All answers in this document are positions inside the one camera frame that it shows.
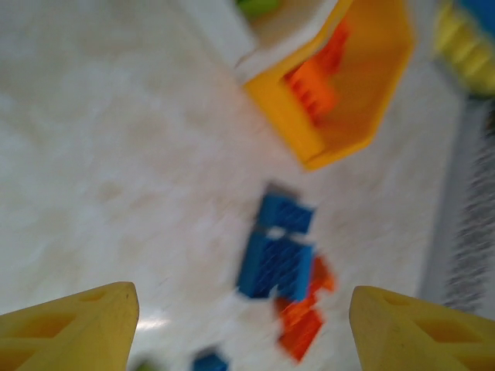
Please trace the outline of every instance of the yellow toy container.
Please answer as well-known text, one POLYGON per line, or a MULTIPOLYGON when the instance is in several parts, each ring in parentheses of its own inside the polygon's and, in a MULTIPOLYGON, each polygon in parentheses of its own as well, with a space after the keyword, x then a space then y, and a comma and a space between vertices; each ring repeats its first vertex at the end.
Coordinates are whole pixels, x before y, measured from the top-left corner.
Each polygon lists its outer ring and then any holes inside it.
POLYGON ((404 0, 340 0, 313 41, 244 88, 304 168, 315 170, 370 144, 413 47, 404 0), (285 76, 325 46, 344 16, 350 37, 340 69, 328 81, 337 103, 314 125, 285 76))

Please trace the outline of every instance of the blue object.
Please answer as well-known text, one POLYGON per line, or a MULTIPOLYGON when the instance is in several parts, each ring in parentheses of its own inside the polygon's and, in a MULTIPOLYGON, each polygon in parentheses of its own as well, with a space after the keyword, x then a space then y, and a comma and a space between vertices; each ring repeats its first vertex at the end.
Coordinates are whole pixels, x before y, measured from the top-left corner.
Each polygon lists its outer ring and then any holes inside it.
POLYGON ((495 38, 495 1, 494 0, 458 0, 471 16, 480 23, 481 28, 495 38))
POLYGON ((308 233, 314 209, 298 205, 286 196, 265 195, 258 214, 258 225, 279 226, 288 232, 308 233))
POLYGON ((237 280, 239 291, 252 299, 266 299, 277 284, 277 240, 253 232, 237 280))
POLYGON ((308 296, 313 266, 313 246, 284 238, 279 241, 278 296, 303 301, 308 296))
POLYGON ((229 365, 216 353, 197 358, 193 363, 193 371, 227 371, 229 365))

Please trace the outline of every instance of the white floor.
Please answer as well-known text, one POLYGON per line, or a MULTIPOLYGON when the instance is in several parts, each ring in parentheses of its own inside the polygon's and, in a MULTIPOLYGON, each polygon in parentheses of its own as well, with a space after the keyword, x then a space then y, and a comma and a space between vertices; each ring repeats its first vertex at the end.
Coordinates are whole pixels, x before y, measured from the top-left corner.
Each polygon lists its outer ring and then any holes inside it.
POLYGON ((318 206, 340 280, 299 369, 359 369, 353 288, 414 294, 462 105, 430 62, 433 5, 377 140, 305 174, 164 0, 0 4, 0 312, 133 281, 131 363, 170 371, 218 345, 232 370, 293 367, 271 303, 234 282, 268 182, 318 206))

